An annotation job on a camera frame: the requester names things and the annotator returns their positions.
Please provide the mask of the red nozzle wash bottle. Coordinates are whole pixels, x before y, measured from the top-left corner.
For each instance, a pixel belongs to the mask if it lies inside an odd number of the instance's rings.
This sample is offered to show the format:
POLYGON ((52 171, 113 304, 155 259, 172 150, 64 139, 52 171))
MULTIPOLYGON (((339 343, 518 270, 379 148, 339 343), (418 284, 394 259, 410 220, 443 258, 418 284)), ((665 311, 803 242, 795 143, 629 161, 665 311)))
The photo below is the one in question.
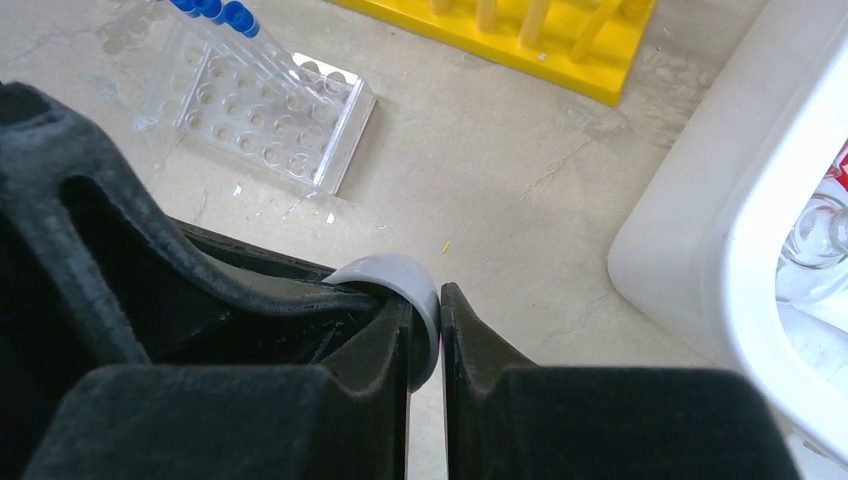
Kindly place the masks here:
POLYGON ((835 183, 843 191, 847 191, 847 150, 848 141, 845 141, 838 154, 834 158, 833 163, 827 170, 824 179, 835 183))

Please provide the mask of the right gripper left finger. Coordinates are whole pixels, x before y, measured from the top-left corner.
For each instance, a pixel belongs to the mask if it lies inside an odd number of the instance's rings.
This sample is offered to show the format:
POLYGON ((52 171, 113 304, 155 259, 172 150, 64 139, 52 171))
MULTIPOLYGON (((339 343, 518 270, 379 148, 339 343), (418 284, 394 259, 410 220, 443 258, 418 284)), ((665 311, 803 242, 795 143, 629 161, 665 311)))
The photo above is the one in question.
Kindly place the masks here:
POLYGON ((104 367, 64 397, 27 479, 401 479, 411 305, 323 361, 104 367))

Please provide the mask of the white plastic bin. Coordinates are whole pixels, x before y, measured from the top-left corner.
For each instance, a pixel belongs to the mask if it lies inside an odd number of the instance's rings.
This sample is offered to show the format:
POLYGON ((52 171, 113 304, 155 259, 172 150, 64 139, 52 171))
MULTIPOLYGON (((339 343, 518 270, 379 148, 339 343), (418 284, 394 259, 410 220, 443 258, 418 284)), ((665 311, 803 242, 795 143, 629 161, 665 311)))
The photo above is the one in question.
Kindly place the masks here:
POLYGON ((847 461, 847 399, 781 325, 783 242, 847 137, 847 5, 765 5, 616 236, 619 293, 847 461))

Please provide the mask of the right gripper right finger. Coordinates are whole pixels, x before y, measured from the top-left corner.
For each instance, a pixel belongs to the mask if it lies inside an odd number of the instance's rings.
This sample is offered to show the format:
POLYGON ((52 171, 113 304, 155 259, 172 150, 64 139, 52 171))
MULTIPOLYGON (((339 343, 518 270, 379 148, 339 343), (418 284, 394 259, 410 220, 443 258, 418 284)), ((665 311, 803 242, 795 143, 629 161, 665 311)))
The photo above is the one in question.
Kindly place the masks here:
POLYGON ((796 479, 769 407, 717 369, 540 366, 441 289, 452 479, 796 479))

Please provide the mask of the glass conical flask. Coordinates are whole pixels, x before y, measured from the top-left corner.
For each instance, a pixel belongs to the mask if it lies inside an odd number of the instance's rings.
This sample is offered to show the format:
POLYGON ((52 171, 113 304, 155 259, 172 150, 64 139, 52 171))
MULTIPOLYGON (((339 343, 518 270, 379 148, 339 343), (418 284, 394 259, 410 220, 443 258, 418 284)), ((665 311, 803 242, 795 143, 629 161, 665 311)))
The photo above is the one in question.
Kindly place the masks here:
POLYGON ((775 296, 782 303, 823 301, 847 289, 847 205, 816 193, 782 246, 775 296))

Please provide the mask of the yellow test tube rack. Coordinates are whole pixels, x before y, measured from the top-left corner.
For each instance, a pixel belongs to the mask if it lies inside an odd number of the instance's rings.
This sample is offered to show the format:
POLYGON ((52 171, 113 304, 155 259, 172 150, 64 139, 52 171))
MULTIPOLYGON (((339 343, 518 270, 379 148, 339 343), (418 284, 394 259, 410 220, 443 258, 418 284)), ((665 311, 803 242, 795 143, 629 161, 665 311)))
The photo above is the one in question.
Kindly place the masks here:
POLYGON ((620 103, 655 0, 342 0, 341 6, 575 91, 620 103))

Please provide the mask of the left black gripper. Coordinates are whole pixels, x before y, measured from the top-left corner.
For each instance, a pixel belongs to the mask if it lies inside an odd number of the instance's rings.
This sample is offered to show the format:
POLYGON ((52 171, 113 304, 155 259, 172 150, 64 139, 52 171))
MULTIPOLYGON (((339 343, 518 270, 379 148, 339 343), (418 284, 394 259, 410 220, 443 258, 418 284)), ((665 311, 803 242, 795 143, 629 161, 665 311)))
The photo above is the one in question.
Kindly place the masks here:
POLYGON ((1 88, 1 475, 108 366, 323 359, 383 301, 320 267, 177 221, 112 139, 37 88, 1 88))

